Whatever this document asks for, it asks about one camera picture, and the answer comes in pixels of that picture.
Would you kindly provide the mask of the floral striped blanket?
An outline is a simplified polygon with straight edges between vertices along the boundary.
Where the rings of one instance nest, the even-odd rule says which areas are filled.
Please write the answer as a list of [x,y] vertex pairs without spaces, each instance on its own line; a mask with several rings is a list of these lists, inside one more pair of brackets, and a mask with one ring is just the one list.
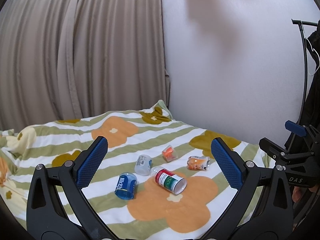
[[35,239],[207,239],[260,149],[142,111],[1,131],[1,197]]

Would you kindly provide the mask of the orange label plastic cup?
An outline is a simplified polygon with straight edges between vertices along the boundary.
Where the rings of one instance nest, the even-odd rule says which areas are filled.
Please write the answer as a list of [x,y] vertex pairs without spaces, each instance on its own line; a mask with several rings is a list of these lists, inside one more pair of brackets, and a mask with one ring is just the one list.
[[187,160],[189,170],[206,171],[210,166],[210,157],[190,156]]

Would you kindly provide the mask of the small orange clear cup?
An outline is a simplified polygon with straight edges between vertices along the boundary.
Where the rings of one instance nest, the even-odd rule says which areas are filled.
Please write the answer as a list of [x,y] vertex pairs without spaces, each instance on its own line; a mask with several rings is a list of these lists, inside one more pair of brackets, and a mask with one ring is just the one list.
[[167,162],[171,162],[173,160],[176,160],[178,158],[178,155],[175,151],[175,149],[169,145],[162,151],[162,156]]

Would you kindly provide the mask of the black clothes rack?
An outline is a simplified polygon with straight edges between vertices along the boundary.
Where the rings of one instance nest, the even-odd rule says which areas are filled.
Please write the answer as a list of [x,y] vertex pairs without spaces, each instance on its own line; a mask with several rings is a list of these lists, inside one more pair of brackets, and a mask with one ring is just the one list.
[[[298,120],[295,124],[319,129],[319,23],[291,20],[299,27],[303,48],[303,96]],[[316,30],[309,37],[305,36],[304,27],[315,27]],[[315,69],[309,72],[308,55],[315,63]]]

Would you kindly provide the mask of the beige curtain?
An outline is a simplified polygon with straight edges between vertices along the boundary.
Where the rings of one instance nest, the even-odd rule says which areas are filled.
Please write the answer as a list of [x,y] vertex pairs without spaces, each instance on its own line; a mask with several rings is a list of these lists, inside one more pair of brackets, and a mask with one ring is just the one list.
[[1,0],[1,129],[168,101],[162,0]]

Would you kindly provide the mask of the red green label cup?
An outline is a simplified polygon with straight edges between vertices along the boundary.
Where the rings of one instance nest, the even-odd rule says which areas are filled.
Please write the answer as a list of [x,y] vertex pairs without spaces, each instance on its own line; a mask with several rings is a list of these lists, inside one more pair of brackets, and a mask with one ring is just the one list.
[[187,180],[161,166],[153,167],[150,176],[155,183],[174,195],[182,193],[187,187]]

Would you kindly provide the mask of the blue label plastic cup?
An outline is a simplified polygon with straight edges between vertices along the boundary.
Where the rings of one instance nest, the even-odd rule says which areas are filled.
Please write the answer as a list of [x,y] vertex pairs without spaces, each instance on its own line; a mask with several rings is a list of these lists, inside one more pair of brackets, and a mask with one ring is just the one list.
[[119,176],[115,195],[123,200],[131,200],[135,197],[135,188],[137,185],[137,177],[132,173],[122,173]]

